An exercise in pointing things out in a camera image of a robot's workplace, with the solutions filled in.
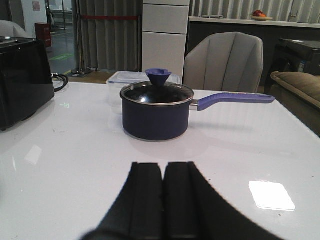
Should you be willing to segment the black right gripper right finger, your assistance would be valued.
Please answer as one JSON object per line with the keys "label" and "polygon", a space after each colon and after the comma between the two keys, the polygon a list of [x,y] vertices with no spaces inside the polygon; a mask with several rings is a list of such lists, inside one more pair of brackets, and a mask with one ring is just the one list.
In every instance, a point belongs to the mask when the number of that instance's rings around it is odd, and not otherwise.
{"label": "black right gripper right finger", "polygon": [[164,174],[168,240],[277,240],[231,206],[193,162],[170,162]]}

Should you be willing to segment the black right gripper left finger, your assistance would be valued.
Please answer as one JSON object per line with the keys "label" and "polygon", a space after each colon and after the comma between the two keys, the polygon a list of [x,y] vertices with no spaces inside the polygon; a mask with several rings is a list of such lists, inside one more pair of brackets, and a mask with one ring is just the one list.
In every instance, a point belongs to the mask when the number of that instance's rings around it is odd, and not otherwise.
{"label": "black right gripper left finger", "polygon": [[160,240],[163,237],[163,182],[156,163],[131,165],[113,205],[83,240]]}

